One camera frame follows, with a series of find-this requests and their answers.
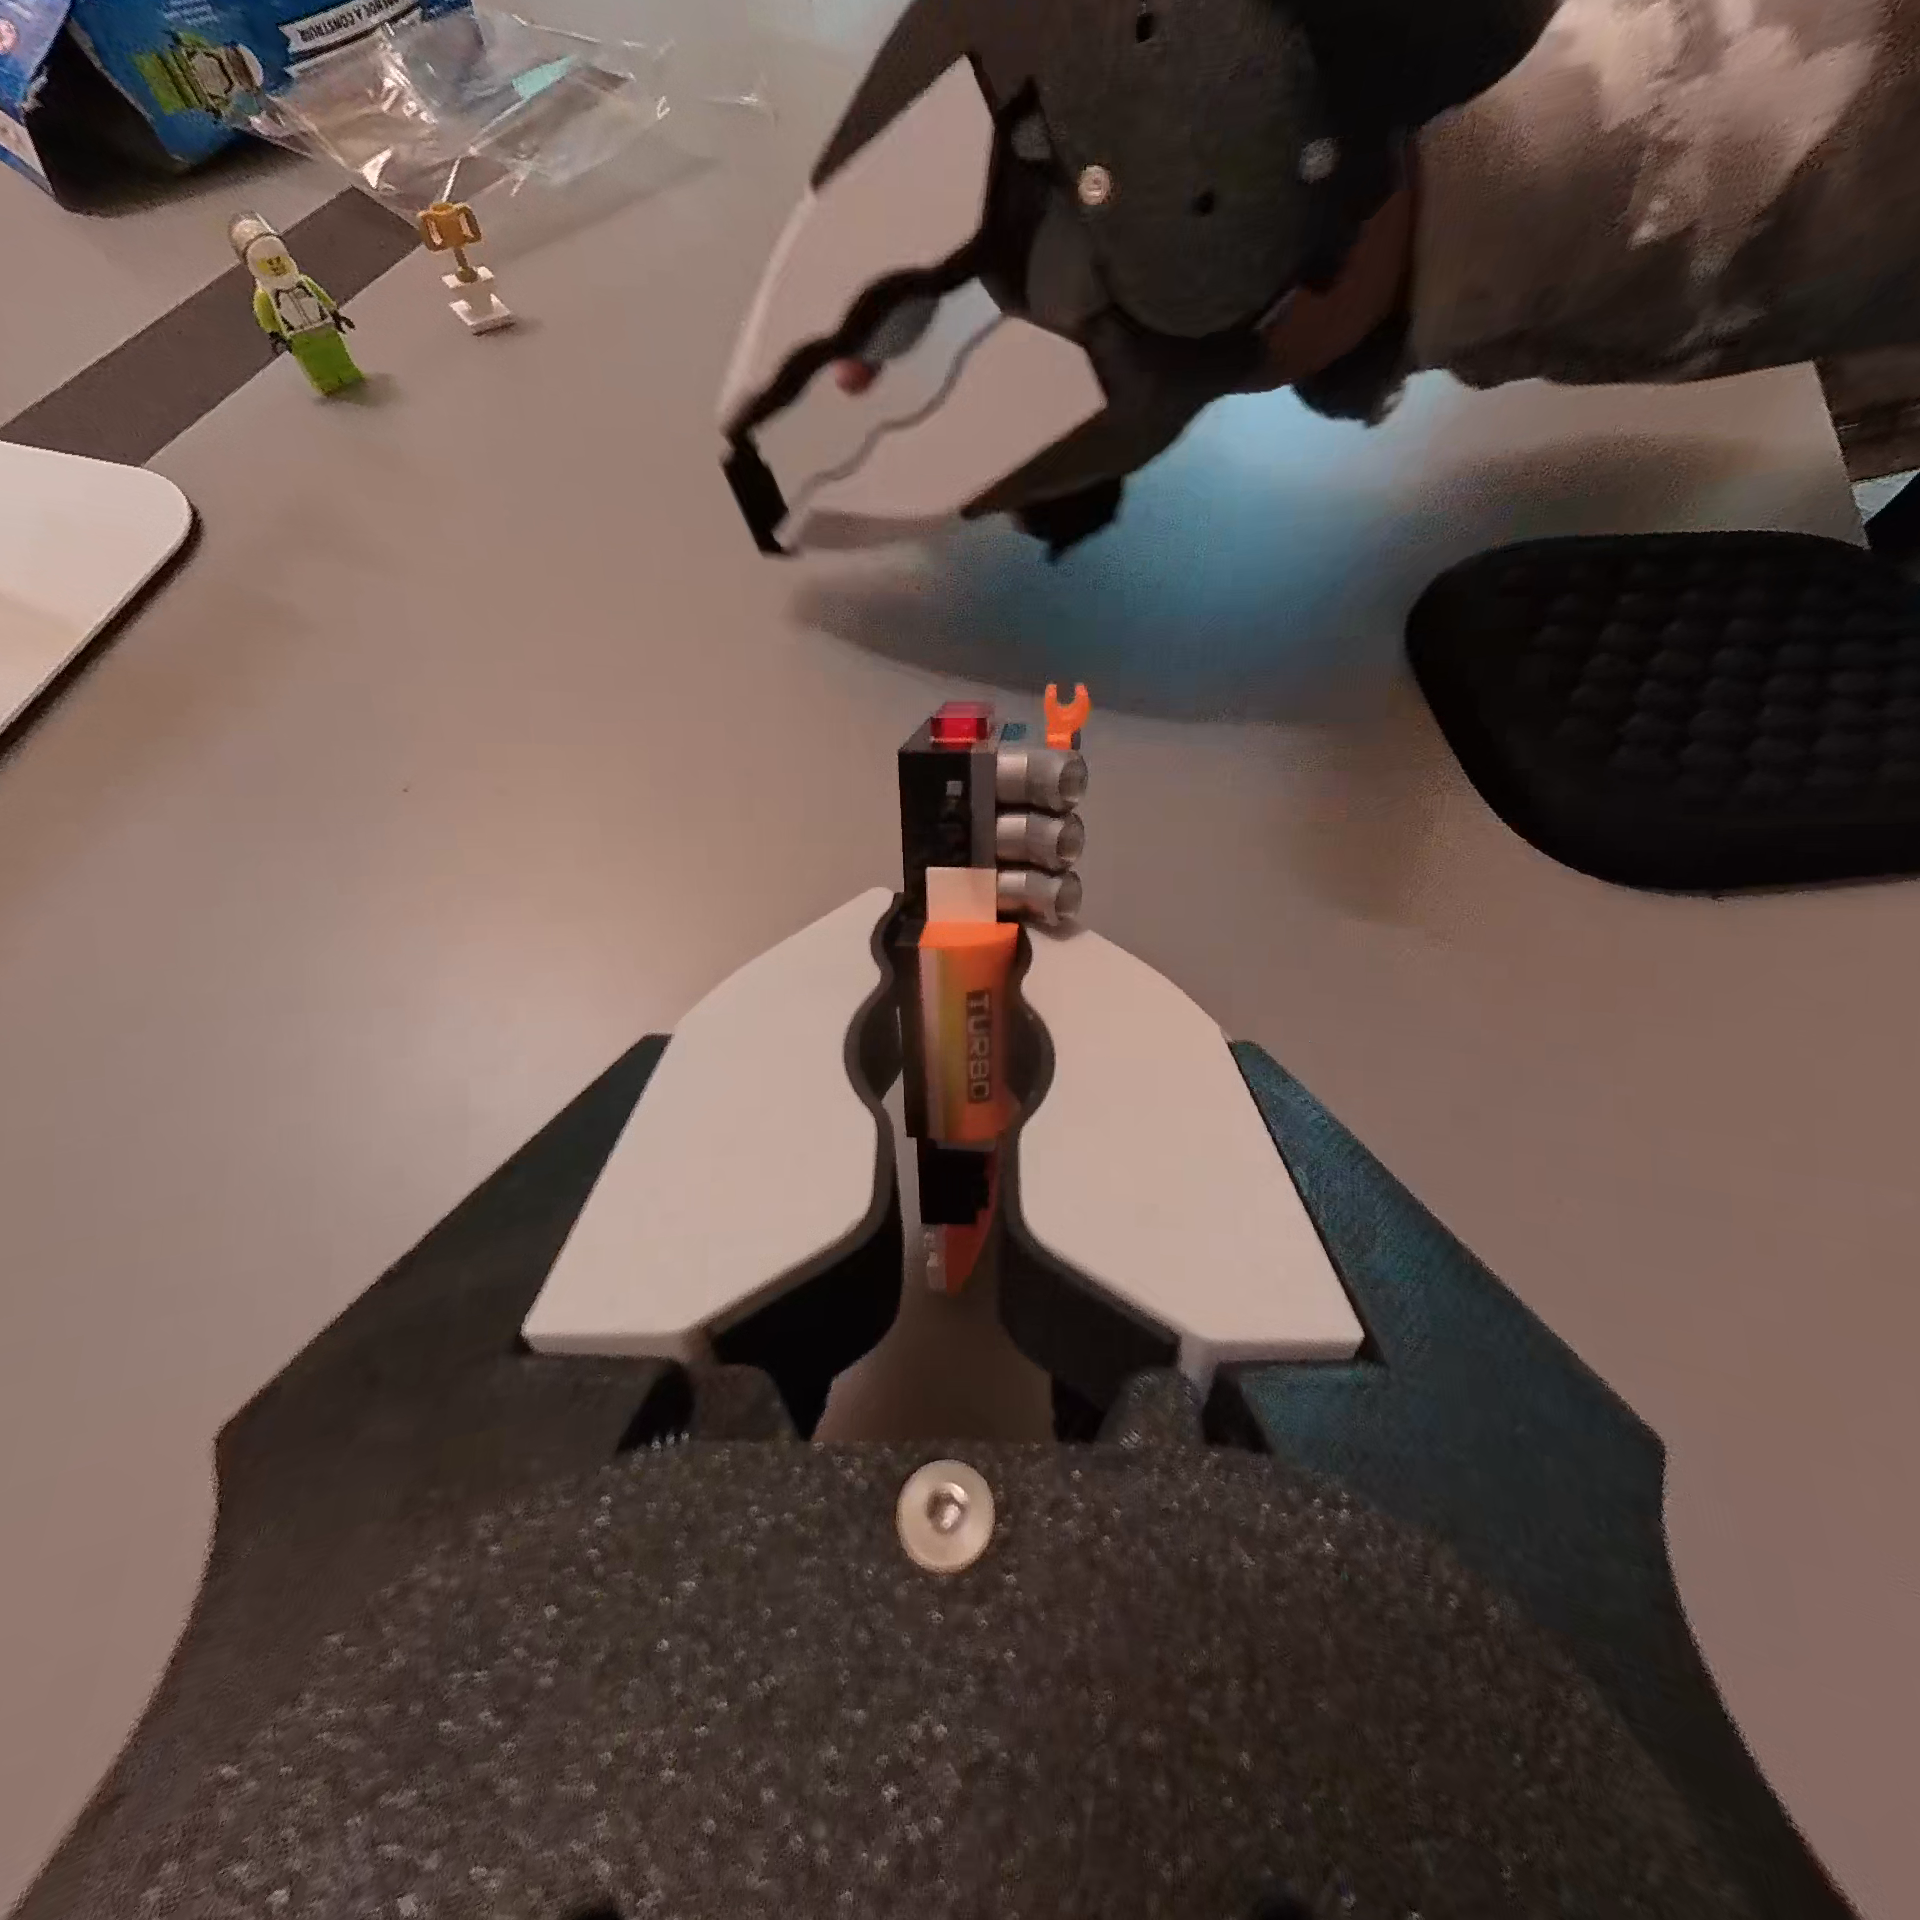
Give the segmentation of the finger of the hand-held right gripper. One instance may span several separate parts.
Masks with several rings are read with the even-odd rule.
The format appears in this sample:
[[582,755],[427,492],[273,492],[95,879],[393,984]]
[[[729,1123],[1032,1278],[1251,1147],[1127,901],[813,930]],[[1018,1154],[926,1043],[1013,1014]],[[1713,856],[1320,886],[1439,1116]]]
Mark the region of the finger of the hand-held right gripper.
[[891,312],[734,434],[734,504],[778,557],[926,536],[985,509],[1106,410],[1076,344],[993,299]]
[[950,54],[903,101],[820,155],[754,287],[715,423],[734,434],[792,395],[831,348],[879,344],[891,312],[993,299],[1014,316],[1014,158],[975,54]]

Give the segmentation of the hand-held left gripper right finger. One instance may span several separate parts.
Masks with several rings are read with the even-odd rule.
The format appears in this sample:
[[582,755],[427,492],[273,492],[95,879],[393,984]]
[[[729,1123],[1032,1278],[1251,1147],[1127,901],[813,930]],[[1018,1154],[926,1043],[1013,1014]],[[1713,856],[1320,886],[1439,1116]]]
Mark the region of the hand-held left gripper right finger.
[[1035,1080],[1000,1257],[1018,1353],[1071,1396],[1354,1358],[1363,1319],[1225,1027],[1095,930],[1035,930],[1018,991]]

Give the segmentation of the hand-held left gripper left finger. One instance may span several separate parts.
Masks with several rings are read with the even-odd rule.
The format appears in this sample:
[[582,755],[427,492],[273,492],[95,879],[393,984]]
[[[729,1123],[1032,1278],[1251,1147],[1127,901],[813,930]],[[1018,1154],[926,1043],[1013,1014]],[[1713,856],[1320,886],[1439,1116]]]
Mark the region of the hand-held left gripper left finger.
[[533,1353],[752,1363],[782,1388],[875,1353],[901,1296],[895,905],[848,896],[687,1013],[525,1312]]

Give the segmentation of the orange white lego car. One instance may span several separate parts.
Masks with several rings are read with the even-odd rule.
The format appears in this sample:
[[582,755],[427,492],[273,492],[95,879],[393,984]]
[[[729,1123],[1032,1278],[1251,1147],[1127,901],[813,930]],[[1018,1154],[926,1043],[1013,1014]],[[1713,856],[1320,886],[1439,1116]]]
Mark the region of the orange white lego car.
[[1023,924],[1082,906],[1083,750],[989,703],[944,703],[899,748],[901,901],[888,928],[901,1025],[901,1118],[918,1163],[920,1272],[965,1290],[997,1219],[1014,1123],[1008,1067]]

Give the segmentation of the white book stand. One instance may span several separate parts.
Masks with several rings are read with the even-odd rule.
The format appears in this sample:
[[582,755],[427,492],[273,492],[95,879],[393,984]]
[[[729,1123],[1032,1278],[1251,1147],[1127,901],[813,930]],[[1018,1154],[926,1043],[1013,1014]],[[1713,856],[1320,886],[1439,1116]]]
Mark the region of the white book stand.
[[151,465],[4,443],[4,750],[110,644],[199,531]]

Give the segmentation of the person's right forearm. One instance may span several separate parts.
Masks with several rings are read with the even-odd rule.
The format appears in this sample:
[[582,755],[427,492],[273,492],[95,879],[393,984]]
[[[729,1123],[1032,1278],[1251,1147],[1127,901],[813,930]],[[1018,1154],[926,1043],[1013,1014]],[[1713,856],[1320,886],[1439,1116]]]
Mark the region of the person's right forearm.
[[1403,364],[1672,384],[1916,345],[1916,2],[1562,2],[1414,142]]

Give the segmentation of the small gold trophy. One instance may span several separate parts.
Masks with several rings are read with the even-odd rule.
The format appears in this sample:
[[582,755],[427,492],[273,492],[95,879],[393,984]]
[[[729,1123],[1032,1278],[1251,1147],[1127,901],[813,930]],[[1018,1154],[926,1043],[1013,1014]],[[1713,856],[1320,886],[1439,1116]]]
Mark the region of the small gold trophy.
[[419,211],[422,249],[441,258],[446,311],[471,337],[515,327],[514,307],[500,297],[482,251],[482,224],[471,202],[441,198]]

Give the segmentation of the clear plastic bag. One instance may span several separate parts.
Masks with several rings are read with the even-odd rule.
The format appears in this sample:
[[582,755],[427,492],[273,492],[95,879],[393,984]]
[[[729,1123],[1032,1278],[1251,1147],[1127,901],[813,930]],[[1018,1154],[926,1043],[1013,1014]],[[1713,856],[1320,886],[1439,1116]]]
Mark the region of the clear plastic bag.
[[671,53],[485,6],[373,26],[248,99],[236,123],[388,206],[569,186],[671,114]]

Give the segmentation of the green minifigure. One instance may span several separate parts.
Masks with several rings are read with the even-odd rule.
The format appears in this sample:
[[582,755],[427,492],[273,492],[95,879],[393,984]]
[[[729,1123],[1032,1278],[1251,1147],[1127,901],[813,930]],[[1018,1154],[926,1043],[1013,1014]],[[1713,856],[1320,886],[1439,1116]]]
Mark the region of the green minifigure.
[[251,316],[273,351],[291,357],[307,384],[330,398],[365,382],[348,351],[352,318],[305,273],[282,230],[255,211],[229,222],[229,249],[251,273]]

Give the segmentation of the blue cardboard box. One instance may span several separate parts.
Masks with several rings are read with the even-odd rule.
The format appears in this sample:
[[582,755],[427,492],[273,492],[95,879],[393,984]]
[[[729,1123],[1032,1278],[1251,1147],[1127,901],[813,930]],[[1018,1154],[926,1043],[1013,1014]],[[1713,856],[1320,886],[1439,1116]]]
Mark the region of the blue cardboard box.
[[4,167],[72,202],[236,145],[302,71],[471,2],[4,2]]

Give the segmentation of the black textured pad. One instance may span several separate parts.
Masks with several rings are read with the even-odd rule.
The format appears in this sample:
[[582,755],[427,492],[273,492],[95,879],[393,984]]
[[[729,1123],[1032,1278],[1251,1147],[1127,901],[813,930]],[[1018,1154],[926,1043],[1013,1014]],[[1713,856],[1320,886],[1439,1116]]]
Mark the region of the black textured pad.
[[1403,659],[1527,845],[1639,890],[1916,874],[1916,582],[1792,531],[1539,538],[1437,575]]

